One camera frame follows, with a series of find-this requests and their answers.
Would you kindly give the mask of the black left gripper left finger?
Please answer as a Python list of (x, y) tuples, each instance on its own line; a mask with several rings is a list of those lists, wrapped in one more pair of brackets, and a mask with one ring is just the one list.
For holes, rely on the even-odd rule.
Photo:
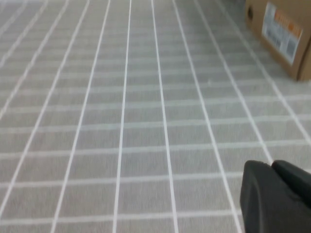
[(244, 164), (240, 207), (247, 233), (311, 231), (311, 207), (264, 162)]

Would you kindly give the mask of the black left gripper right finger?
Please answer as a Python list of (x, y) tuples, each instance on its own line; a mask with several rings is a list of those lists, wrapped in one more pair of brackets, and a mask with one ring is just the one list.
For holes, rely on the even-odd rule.
[(311, 206), (311, 174), (284, 160), (273, 161), (271, 167), (307, 206)]

